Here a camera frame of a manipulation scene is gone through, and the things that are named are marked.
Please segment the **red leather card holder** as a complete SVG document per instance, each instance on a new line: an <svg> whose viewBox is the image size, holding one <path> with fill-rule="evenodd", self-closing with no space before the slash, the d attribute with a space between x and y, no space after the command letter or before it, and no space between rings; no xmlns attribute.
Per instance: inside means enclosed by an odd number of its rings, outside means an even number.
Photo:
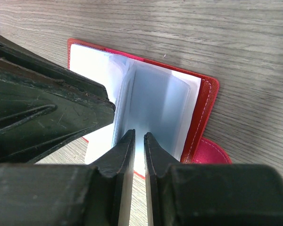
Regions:
<svg viewBox="0 0 283 226"><path fill-rule="evenodd" d="M230 164L203 133L215 103L217 79L82 40L69 39L69 70L105 86L115 105L112 124L84 136L90 164L135 130L134 172L145 176L144 135L182 163Z"/></svg>

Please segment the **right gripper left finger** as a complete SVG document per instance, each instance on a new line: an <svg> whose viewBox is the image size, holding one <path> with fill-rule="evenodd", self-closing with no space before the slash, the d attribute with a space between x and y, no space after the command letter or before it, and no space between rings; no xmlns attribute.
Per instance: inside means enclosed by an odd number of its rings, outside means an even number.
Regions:
<svg viewBox="0 0 283 226"><path fill-rule="evenodd" d="M135 130L89 165L0 164L0 226L129 224Z"/></svg>

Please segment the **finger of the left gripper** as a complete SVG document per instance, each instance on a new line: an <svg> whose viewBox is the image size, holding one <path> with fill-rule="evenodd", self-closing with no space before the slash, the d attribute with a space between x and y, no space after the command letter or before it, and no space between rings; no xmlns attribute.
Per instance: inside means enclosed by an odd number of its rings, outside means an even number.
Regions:
<svg viewBox="0 0 283 226"><path fill-rule="evenodd" d="M103 85L0 35L0 163L35 163L114 115Z"/></svg>

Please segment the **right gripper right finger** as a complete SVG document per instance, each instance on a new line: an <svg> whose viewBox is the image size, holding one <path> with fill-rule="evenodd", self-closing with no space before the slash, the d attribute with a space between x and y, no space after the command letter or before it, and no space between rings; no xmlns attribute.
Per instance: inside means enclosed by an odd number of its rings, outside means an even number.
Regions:
<svg viewBox="0 0 283 226"><path fill-rule="evenodd" d="M257 164L183 164L144 136L150 226L283 226L283 179Z"/></svg>

